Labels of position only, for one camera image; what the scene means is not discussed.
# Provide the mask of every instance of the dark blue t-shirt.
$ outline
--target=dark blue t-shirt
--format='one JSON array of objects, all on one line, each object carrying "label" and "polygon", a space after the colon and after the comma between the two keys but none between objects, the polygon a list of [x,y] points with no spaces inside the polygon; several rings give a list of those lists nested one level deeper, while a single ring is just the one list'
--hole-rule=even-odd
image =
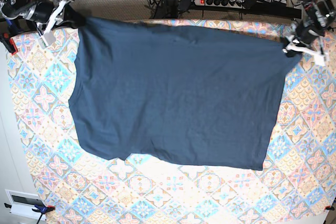
[{"label": "dark blue t-shirt", "polygon": [[281,43],[98,18],[79,37],[69,106],[85,151],[262,170],[285,75],[300,60]]}]

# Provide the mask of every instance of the tiled pattern fabric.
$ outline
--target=tiled pattern fabric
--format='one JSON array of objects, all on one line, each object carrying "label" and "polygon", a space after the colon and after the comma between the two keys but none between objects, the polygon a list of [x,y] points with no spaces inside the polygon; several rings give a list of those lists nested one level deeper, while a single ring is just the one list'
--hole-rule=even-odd
[{"label": "tiled pattern fabric", "polygon": [[[151,21],[278,39],[288,27],[205,20]],[[287,75],[264,170],[181,166],[150,155],[103,160],[83,151],[68,108],[76,78],[76,30],[55,31],[48,49],[36,34],[14,38],[7,56],[14,111],[36,190],[56,207],[48,223],[257,223],[321,214],[336,196],[336,40],[326,67],[312,57]]]}]

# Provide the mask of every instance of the patterned tablecloth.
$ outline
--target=patterned tablecloth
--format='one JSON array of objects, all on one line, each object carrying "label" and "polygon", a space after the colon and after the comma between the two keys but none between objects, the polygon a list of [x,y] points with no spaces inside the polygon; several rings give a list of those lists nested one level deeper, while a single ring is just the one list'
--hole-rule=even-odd
[{"label": "patterned tablecloth", "polygon": [[[151,21],[238,31],[277,39],[283,25],[205,20]],[[331,60],[312,57],[286,77],[264,170],[174,165],[150,155],[103,160],[78,145],[68,99],[76,78],[76,30],[55,31],[42,50],[34,33],[14,38],[7,55],[14,110],[48,223],[257,223],[321,214],[336,196],[336,37],[323,40]]]}]

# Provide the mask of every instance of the black cable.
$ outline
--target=black cable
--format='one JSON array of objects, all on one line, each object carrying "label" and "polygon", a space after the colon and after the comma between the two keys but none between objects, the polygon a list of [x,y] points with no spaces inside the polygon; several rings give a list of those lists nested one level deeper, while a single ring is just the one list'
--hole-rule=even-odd
[{"label": "black cable", "polygon": [[145,7],[148,7],[152,12],[150,18],[154,18],[156,16],[158,9],[160,8],[162,0],[159,0],[159,2],[157,2],[156,0],[148,0],[148,2],[149,2],[148,6]]},{"label": "black cable", "polygon": [[33,0],[33,1],[29,2],[28,4],[26,4],[26,5],[22,6],[22,7],[20,7],[18,10],[16,10],[16,11],[14,12],[13,15],[14,15],[14,16],[17,16],[17,15],[19,15],[20,13],[23,13],[23,12],[29,10],[29,9],[32,8],[34,5],[37,5],[37,4],[39,4],[39,3],[46,2],[46,1],[47,1],[47,0]]},{"label": "black cable", "polygon": [[203,17],[204,17],[204,10],[202,10],[202,18],[201,18],[201,20],[203,20]]},{"label": "black cable", "polygon": [[39,224],[39,223],[40,223],[40,220],[41,220],[42,216],[43,216],[43,214],[41,214],[40,218],[38,218],[36,224]]}]

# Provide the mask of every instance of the clamp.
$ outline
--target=clamp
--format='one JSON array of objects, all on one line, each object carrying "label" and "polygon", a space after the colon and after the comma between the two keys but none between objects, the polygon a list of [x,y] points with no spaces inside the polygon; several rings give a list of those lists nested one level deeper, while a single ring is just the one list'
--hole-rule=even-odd
[{"label": "clamp", "polygon": [[18,52],[17,47],[13,39],[9,37],[9,34],[0,34],[0,42],[4,44],[8,52],[10,52],[12,55]]},{"label": "clamp", "polygon": [[39,222],[40,222],[40,220],[41,220],[41,218],[42,218],[42,216],[43,215],[45,215],[46,213],[48,213],[48,212],[51,212],[51,211],[54,211],[55,210],[55,207],[53,207],[53,206],[47,206],[47,207],[45,207],[45,206],[42,206],[42,207],[40,207],[40,206],[38,206],[38,205],[34,205],[34,207],[36,207],[37,209],[32,209],[34,212],[39,212],[39,213],[41,213],[41,216],[40,216],[40,218],[38,219],[38,221],[36,222],[36,224],[38,224]]}]

